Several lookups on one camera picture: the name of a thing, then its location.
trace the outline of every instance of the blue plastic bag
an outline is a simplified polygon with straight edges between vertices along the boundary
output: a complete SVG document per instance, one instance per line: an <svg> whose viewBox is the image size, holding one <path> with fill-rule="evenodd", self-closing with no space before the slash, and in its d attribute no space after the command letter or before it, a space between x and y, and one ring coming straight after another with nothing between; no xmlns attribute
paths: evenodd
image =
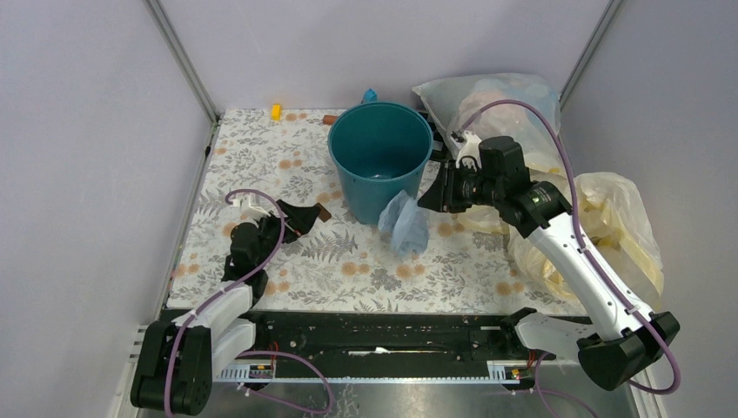
<svg viewBox="0 0 738 418"><path fill-rule="evenodd" d="M418 200L404 190L397 194L379 215L379 230L392 233L392 250L400 257L423 253L428 248L428 219Z"/></svg>

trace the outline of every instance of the gray wall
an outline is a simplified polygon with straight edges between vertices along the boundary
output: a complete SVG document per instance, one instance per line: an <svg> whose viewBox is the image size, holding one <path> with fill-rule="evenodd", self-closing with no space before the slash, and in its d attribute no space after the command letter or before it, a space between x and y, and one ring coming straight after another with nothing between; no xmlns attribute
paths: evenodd
<svg viewBox="0 0 738 418"><path fill-rule="evenodd" d="M0 6L0 416L104 416L209 124L141 1Z"/></svg>
<svg viewBox="0 0 738 418"><path fill-rule="evenodd" d="M653 223L664 306L682 326L669 417L738 409L736 23L730 0L629 2L563 115L575 169L631 178Z"/></svg>
<svg viewBox="0 0 738 418"><path fill-rule="evenodd" d="M435 78L500 71L567 81L607 0L165 0L220 108L411 103Z"/></svg>

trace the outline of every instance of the yellow plastic bag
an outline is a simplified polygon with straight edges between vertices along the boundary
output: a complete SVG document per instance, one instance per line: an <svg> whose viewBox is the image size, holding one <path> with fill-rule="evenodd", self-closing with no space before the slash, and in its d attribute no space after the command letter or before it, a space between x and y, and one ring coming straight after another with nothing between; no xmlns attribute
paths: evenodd
<svg viewBox="0 0 738 418"><path fill-rule="evenodd" d="M537 179L551 181L570 198L561 177L548 174ZM581 174L574 183L587 236L635 294L658 308L664 288L661 252L635 183L613 172ZM561 298L576 298L554 265L514 228L507 250L522 273L543 280Z"/></svg>

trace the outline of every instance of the floral tablecloth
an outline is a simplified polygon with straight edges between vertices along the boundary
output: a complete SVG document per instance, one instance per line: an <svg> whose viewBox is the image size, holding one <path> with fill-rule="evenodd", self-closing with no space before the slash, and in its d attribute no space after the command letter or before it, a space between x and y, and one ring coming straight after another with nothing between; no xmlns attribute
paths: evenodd
<svg viewBox="0 0 738 418"><path fill-rule="evenodd" d="M172 274L169 308L192 308L223 276L231 229L248 217L224 196L255 188L275 199L333 215L305 237L285 245L266 268L260 309L509 314L533 307L545 314L584 314L545 286L521 277L505 251L506 238L465 230L447 213L429 213L428 249L401 259L389 236L363 226L347 211L327 147L325 114L284 111L279 122L264 110L230 110L212 148L180 261ZM426 167L421 192L438 166Z"/></svg>

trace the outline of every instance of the clear plastic bag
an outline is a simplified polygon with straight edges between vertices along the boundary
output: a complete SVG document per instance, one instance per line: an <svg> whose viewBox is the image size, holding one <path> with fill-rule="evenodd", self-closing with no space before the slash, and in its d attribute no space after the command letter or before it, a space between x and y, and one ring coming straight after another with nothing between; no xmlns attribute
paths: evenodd
<svg viewBox="0 0 738 418"><path fill-rule="evenodd" d="M552 181L571 197L566 180L562 185L560 176L548 174L537 179ZM574 183L580 222L587 236L635 294L657 308L664 288L661 252L635 183L613 172L581 174ZM542 280L562 298L576 298L554 265L514 228L510 229L507 250L521 273Z"/></svg>
<svg viewBox="0 0 738 418"><path fill-rule="evenodd" d="M503 98L531 104L556 132L559 131L559 97L546 80L539 76L514 73L488 76L474 83L472 92L461 101L448 124L446 146L454 158L461 144L450 137L451 133L458 131L482 106ZM546 128L523 107L501 104L479 115L466 129L482 139L500 135L512 137L523 149L528 168L536 172L564 173L564 165ZM474 231L507 233L507 224L491 207L472 207L459 215L459 222Z"/></svg>

